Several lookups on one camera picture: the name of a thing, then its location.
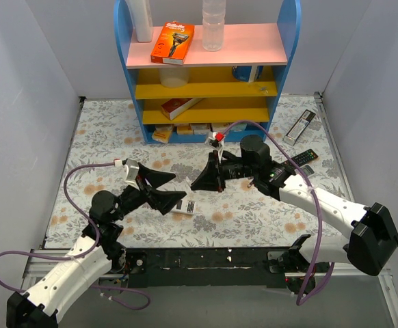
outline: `water bottle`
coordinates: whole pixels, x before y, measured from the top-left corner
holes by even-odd
[[[202,46],[218,51],[224,43],[226,0],[202,0]]]

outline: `shelf unit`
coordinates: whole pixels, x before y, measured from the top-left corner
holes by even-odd
[[[152,140],[155,124],[252,120],[269,129],[295,54],[300,24],[300,0],[284,0],[277,23],[225,25],[224,46],[216,52],[203,49],[202,26],[197,25],[184,63],[191,68],[189,83],[167,88],[159,82],[158,68],[169,65],[150,62],[161,27],[154,27],[152,42],[138,42],[126,1],[116,0],[117,50],[144,140],[156,143]],[[232,76],[231,66],[251,65],[264,66],[259,80],[246,83]],[[172,121],[162,115],[161,104],[168,99],[193,97],[205,99]],[[251,134],[265,137],[259,129],[248,127],[243,132],[229,132],[225,140],[240,141]],[[204,139],[204,135],[177,135],[174,131],[169,142]]]

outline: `cardboard box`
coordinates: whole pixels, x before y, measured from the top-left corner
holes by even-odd
[[[166,22],[159,34],[150,60],[152,63],[184,64],[194,35],[194,25]]]
[[[156,124],[155,130],[160,132],[173,131],[173,124]]]
[[[152,139],[162,142],[163,144],[168,144],[171,135],[172,131],[154,131],[154,133],[152,133]]]
[[[234,125],[231,128],[231,131],[233,132],[241,132],[246,130],[246,127],[248,126],[248,123],[238,123],[237,125]]]
[[[211,123],[213,132],[223,132],[230,125],[230,123]]]
[[[206,130],[209,123],[191,123],[190,126],[193,130]]]
[[[177,132],[179,135],[192,135],[192,134],[194,133],[194,132],[193,132],[193,129],[191,128],[190,125],[178,126],[178,127],[176,128],[176,132]]]
[[[205,126],[202,126],[200,128],[193,128],[193,131],[195,135],[208,135],[208,132],[211,131],[211,127],[209,123],[206,123]]]
[[[161,105],[166,118],[173,120],[190,107],[199,103],[203,98],[173,98]]]

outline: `small box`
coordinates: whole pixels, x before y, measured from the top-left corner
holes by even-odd
[[[179,135],[192,135],[194,134],[193,129],[191,128],[190,125],[182,125],[182,126],[178,126],[176,128],[176,132]]]
[[[203,98],[173,98],[161,105],[166,118],[173,120],[190,107],[199,103]]]
[[[155,131],[152,134],[152,139],[163,144],[168,144],[172,131]]]
[[[210,124],[206,123],[205,126],[202,126],[200,128],[193,128],[193,131],[195,135],[208,135],[208,132],[211,131]]]
[[[213,132],[223,132],[230,125],[230,123],[211,123]]]
[[[166,22],[150,60],[152,63],[182,65],[194,35],[194,25]]]
[[[191,123],[190,126],[193,130],[204,130],[207,127],[209,128],[210,124],[209,123]]]
[[[156,124],[155,130],[160,132],[173,131],[173,124]]]
[[[231,131],[233,132],[241,132],[246,130],[246,127],[248,126],[248,123],[238,123],[237,125],[234,125],[231,128]]]
[[[304,132],[306,127],[310,124],[311,120],[316,116],[315,113],[309,110],[305,110],[296,123],[292,126],[290,131],[284,136],[283,140],[286,144],[294,146],[297,138]]]
[[[196,212],[196,202],[192,200],[180,200],[170,212],[194,215]]]

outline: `orange box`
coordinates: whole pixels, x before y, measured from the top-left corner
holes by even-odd
[[[173,120],[190,107],[199,103],[203,98],[173,98],[161,105],[163,115]]]
[[[184,64],[194,35],[194,25],[166,22],[150,54],[152,63]]]

